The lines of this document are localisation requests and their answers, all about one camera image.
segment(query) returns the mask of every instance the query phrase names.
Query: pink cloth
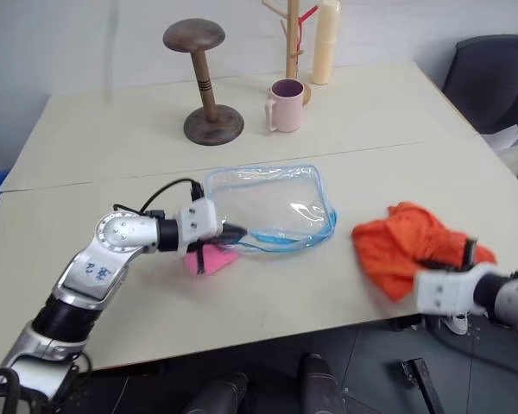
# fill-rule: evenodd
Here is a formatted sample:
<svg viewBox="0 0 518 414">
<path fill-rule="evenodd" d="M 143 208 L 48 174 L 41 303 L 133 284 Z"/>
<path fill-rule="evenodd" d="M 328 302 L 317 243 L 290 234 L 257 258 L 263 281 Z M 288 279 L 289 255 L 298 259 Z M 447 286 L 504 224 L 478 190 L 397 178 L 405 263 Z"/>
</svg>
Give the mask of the pink cloth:
<svg viewBox="0 0 518 414">
<path fill-rule="evenodd" d="M 215 273 L 238 258 L 238 253 L 225 252 L 220 248 L 204 245 L 204 269 L 205 274 Z M 192 274 L 198 274 L 198 257 L 196 252 L 184 256 L 184 264 Z"/>
</svg>

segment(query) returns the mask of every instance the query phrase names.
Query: wooden stand base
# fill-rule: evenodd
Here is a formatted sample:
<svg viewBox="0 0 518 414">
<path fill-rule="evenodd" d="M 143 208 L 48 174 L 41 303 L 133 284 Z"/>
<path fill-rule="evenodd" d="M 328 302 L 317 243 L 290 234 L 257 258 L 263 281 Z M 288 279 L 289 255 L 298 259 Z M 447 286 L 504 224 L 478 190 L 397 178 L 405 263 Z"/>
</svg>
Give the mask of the wooden stand base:
<svg viewBox="0 0 518 414">
<path fill-rule="evenodd" d="M 226 105 L 216 105 L 218 118 L 209 122 L 205 111 L 199 108 L 184 121 L 184 134 L 199 145 L 221 145 L 232 141 L 243 130 L 243 118 L 237 110 Z"/>
</svg>

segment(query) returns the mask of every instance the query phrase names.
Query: pink mug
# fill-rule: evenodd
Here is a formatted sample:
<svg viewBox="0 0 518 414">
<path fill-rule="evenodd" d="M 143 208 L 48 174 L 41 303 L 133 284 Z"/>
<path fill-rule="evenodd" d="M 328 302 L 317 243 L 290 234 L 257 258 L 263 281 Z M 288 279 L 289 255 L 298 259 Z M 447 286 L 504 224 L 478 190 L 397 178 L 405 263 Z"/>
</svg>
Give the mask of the pink mug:
<svg viewBox="0 0 518 414">
<path fill-rule="evenodd" d="M 265 103 L 269 131 L 292 132 L 303 118 L 303 84 L 295 79 L 274 82 Z"/>
</svg>

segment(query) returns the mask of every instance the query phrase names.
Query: white wall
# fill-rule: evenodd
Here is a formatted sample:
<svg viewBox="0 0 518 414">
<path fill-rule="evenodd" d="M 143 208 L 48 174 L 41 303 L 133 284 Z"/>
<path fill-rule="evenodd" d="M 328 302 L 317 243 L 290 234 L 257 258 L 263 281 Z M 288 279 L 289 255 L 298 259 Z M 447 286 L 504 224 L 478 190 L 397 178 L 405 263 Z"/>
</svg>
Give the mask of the white wall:
<svg viewBox="0 0 518 414">
<path fill-rule="evenodd" d="M 272 0 L 283 7 L 285 0 Z M 302 0 L 302 10 L 314 0 Z M 343 0 L 337 65 L 413 59 L 440 85 L 453 45 L 518 34 L 518 0 Z M 13 165 L 52 94 L 104 86 L 110 7 L 118 6 L 116 87 L 192 79 L 190 59 L 168 51 L 165 28 L 187 17 L 218 22 L 226 41 L 209 54 L 213 77 L 281 71 L 285 41 L 260 0 L 0 0 L 0 168 Z M 314 18 L 301 70 L 310 68 Z"/>
</svg>

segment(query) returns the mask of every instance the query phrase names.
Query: cream cylinder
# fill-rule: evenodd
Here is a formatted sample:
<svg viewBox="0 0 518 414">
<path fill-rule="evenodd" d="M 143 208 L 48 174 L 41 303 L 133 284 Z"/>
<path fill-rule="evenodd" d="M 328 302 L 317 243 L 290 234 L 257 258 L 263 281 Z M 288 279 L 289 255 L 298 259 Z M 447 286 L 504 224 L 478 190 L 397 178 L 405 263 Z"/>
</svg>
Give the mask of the cream cylinder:
<svg viewBox="0 0 518 414">
<path fill-rule="evenodd" d="M 332 77 L 332 64 L 338 40 L 339 14 L 339 0 L 321 0 L 311 79 L 314 84 L 325 85 L 330 82 Z"/>
</svg>

